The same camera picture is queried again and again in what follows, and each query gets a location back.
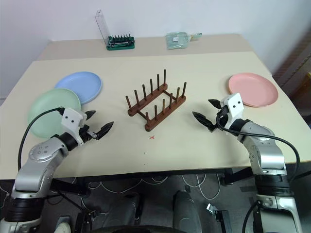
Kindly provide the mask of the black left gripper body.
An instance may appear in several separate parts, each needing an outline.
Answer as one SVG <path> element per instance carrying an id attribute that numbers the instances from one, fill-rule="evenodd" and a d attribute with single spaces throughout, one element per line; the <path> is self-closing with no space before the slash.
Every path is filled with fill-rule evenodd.
<path id="1" fill-rule="evenodd" d="M 89 130 L 90 127 L 87 124 L 84 124 L 79 129 L 79 136 L 82 139 L 83 143 L 86 143 L 92 139 L 98 140 L 98 135 L 92 131 Z"/>

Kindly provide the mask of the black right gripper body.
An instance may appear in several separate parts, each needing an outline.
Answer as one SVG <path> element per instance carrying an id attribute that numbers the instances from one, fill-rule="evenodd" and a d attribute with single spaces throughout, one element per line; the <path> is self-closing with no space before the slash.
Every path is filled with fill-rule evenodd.
<path id="1" fill-rule="evenodd" d="M 229 109 L 227 107 L 223 107 L 218 111 L 216 114 L 216 124 L 212 125 L 209 130 L 211 133 L 216 129 L 220 129 L 222 131 L 225 128 L 225 125 L 228 122 L 228 113 Z"/>

